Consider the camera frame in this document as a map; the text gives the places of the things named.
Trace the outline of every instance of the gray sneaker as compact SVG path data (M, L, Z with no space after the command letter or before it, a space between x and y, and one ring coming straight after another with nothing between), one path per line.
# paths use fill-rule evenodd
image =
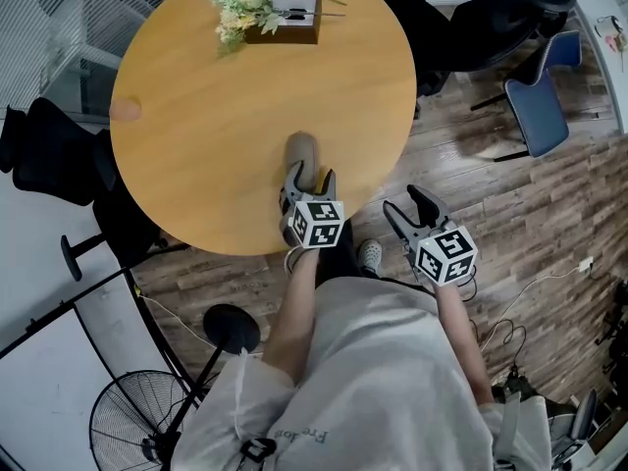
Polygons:
M374 239L366 239L360 244L357 252L357 265L360 269L368 270L381 276L382 273L382 253L384 249Z
M318 142L307 132L295 132L286 142L286 173L299 161L303 170L296 185L304 192L312 193L318 184Z

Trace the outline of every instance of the office chair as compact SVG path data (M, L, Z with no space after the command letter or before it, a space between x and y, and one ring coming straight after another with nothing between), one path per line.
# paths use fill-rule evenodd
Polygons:
M581 62L580 33L559 33L508 75L503 94L471 107L475 111L507 99L521 129L528 149L497 157L495 162L528 155L540 157L567 139L569 127L548 69L554 65L577 67Z
M101 233L74 246L65 235L61 237L61 251L75 281L82 278L78 258L105 241L120 265L127 268L143 261L153 245L163 249L151 252L150 256L189 247L187 244L168 247L160 238L161 229L135 203L118 172L108 131L97 135L93 154L103 185L92 206Z
M13 170L13 184L20 190L86 206L100 187L92 159L94 138L47 99L35 99L28 115L8 107L0 171Z
M548 405L551 469L560 469L589 439L598 406L598 394L596 390L590 390L577 409L566 411L560 409L566 405L554 405L557 409Z
M575 0L472 0L451 20L426 0L384 0L405 31L418 95L441 91L450 72L494 65L538 31L561 26Z

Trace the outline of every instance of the wooden floor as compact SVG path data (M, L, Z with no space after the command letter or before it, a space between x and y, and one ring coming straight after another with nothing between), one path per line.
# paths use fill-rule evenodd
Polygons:
M572 20L570 25L577 24ZM628 279L623 260L628 139L617 133L598 66L584 40L583 65L575 72L558 68L552 73L569 121L569 139L540 159L493 163L497 155L524 149L512 113L505 103L474 113L469 106L500 93L504 75L536 46L530 42L497 68L452 75L441 94L424 98L421 121L395 169L352 221L356 242L374 237L385 247L385 275L413 282L402 243L382 214L382 201L387 198L413 213L405 193L409 183L441 197L480 249L479 291L467 305L481 342L534 279L565 274L588 255L596 259L597 277L612 268L613 276L597 282L577 272L541 282L506 315L527 328L517 360L521 371L543 395L565 400L591 387L608 389L602 374L608 342L595 346L594 339L605 330L602 317L612 306L617 277ZM286 284L282 263L282 254L237 258L192 249L155 257L134 273L145 294L199 335L205 310L228 302L251 313L265 339ZM180 360L197 374L212 347L157 305L148 305ZM494 380L507 374L521 343L517 332L511 343L502 344L508 332L501 325L485 351Z

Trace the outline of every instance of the table top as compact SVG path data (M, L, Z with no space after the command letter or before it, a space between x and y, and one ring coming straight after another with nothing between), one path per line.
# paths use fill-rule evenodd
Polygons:
M624 30L628 31L626 19L615 0L578 0L576 11L589 35L606 80L619 130L625 133L628 131L628 53L624 53L622 72L621 56L598 36L595 26L598 18L615 16L621 21Z
M219 10L166 0L131 43L113 100L141 107L111 121L116 162L159 227L232 255L286 249L279 232L284 148L316 136L321 175L337 174L353 215L392 170L416 99L412 54L383 0L323 0L319 43L245 45L219 57Z

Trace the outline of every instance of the blue chair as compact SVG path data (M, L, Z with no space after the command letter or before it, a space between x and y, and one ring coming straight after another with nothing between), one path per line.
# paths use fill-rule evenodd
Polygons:
M569 127L548 73L554 65L577 67L582 62L580 33L565 31L553 36L515 68L503 83L504 94L471 107L472 111L507 99L528 149L497 157L495 162L519 157L540 157L569 136Z

